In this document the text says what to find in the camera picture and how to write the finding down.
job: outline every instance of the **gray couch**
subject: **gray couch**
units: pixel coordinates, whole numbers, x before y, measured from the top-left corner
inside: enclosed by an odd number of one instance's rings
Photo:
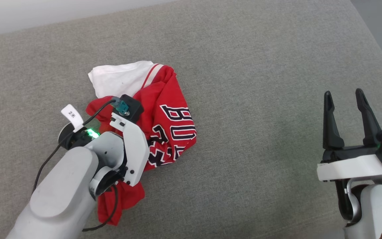
[[[323,93],[346,145],[363,138],[356,88],[382,126],[382,51],[356,9],[185,0],[0,35],[0,238],[56,146],[60,109],[85,114],[95,98],[87,73],[138,60],[176,70],[197,144],[144,173],[146,198],[118,227],[81,238],[309,238],[344,225],[334,184],[316,176]]]

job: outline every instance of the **white fabric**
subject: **white fabric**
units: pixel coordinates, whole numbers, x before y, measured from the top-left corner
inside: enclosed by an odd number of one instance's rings
[[[151,61],[138,61],[126,65],[101,65],[94,67],[88,73],[88,77],[94,86],[97,98],[121,97],[123,94],[133,97],[143,87],[144,82],[145,86],[148,86],[153,81],[162,66]]]

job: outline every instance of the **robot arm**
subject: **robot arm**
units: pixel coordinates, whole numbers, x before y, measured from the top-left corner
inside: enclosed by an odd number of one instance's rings
[[[83,128],[68,139],[63,145],[67,153],[33,192],[7,239],[78,238],[99,195],[118,180],[131,186],[139,182],[150,152],[144,133],[130,121],[137,120],[136,114],[129,116],[122,117],[117,110],[112,115],[111,125],[123,132],[123,138],[108,131],[92,139]],[[70,133],[72,125],[64,131]]]
[[[334,182],[341,216],[347,222],[346,239],[382,239],[382,130],[365,94],[356,90],[365,131],[363,145],[344,146],[335,123],[334,103],[324,96],[323,160],[318,164],[320,181]],[[360,181],[372,185],[358,185]]]

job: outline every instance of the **white label tag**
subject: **white label tag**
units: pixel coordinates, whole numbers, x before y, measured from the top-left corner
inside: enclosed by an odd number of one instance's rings
[[[61,110],[61,113],[73,124],[73,127],[75,127],[74,132],[77,132],[83,127],[84,120],[73,105],[68,104]]]

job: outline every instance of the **white stripe trim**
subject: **white stripe trim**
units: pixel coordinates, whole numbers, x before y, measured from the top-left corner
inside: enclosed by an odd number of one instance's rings
[[[164,65],[162,64],[158,64],[157,66],[154,67],[154,69],[151,71],[150,75],[148,76],[147,82],[145,82],[144,88],[146,88],[153,82],[154,77],[156,77],[157,73],[163,66]]]

